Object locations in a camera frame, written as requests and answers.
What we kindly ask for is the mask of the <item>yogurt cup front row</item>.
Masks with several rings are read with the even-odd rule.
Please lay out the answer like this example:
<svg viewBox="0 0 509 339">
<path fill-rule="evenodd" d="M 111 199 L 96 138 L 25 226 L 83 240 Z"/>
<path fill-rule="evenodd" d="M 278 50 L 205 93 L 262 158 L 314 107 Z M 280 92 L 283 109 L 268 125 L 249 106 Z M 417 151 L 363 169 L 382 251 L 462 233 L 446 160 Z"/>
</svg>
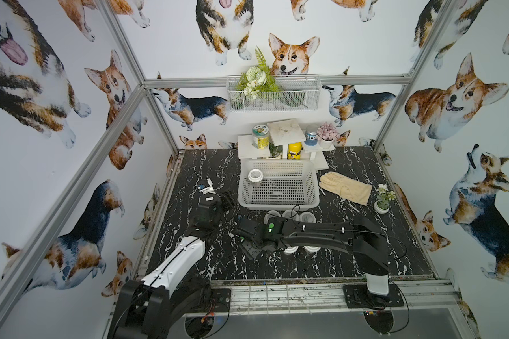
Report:
<svg viewBox="0 0 509 339">
<path fill-rule="evenodd" d="M 298 247 L 287 247 L 284 250 L 284 254 L 291 255 L 291 254 L 296 253 L 297 251 L 298 251 Z"/>
<path fill-rule="evenodd" d="M 319 250 L 321 250 L 321 248 L 320 247 L 313 247 L 313 246 L 305 246 L 304 250 L 307 251 L 308 253 L 315 254 Z"/>
</svg>

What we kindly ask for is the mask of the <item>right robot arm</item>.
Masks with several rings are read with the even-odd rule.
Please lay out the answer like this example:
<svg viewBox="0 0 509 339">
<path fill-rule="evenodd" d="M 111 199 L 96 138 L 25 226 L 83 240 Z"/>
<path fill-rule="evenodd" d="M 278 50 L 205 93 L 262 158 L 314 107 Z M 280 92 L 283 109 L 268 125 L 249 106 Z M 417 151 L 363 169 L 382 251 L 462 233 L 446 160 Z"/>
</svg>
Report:
<svg viewBox="0 0 509 339">
<path fill-rule="evenodd" d="M 387 297 L 390 293 L 387 236 L 367 217 L 342 223 L 302 223 L 275 216 L 262 223 L 238 218 L 233 234 L 240 238 L 240 246 L 251 260 L 263 251 L 289 247 L 319 247 L 350 254 L 366 276 L 370 294 Z"/>
</svg>

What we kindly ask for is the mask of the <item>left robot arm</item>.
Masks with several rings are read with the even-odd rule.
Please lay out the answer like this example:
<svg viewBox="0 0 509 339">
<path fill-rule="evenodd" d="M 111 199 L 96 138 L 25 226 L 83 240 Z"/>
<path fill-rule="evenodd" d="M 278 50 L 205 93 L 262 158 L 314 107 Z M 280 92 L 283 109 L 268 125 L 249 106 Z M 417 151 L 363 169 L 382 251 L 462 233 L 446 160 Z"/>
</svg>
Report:
<svg viewBox="0 0 509 339">
<path fill-rule="evenodd" d="M 186 284 L 182 297 L 173 293 L 190 269 L 205 257 L 206 247 L 216 239 L 221 218 L 234 206 L 229 191 L 202 190 L 175 250 L 140 281 L 130 280 L 122 287 L 107 337 L 166 338 L 177 320 L 201 306 L 211 294 L 206 282 Z"/>
</svg>

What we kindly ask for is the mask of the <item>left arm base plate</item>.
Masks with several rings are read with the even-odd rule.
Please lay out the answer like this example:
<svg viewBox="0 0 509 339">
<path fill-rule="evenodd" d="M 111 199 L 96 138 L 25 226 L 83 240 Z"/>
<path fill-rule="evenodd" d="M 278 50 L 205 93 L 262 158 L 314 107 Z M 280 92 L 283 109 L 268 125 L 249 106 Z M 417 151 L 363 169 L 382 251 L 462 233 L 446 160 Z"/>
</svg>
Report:
<svg viewBox="0 0 509 339">
<path fill-rule="evenodd" d="M 179 314 L 224 312 L 230 306 L 229 288 L 178 289 L 171 297 L 172 312 Z"/>
</svg>

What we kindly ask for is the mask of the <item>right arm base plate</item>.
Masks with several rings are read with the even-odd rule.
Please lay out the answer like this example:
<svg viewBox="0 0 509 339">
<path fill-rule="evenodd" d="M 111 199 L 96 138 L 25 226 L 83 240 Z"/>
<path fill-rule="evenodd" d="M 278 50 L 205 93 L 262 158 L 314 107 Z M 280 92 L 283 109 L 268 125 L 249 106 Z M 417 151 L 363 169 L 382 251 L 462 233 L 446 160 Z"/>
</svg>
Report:
<svg viewBox="0 0 509 339">
<path fill-rule="evenodd" d="M 405 302 L 400 289 L 389 285 L 386 296 L 376 295 L 368 291 L 366 284 L 344 285 L 344 298 L 349 309 L 371 309 L 383 311 L 388 307 L 404 307 Z"/>
</svg>

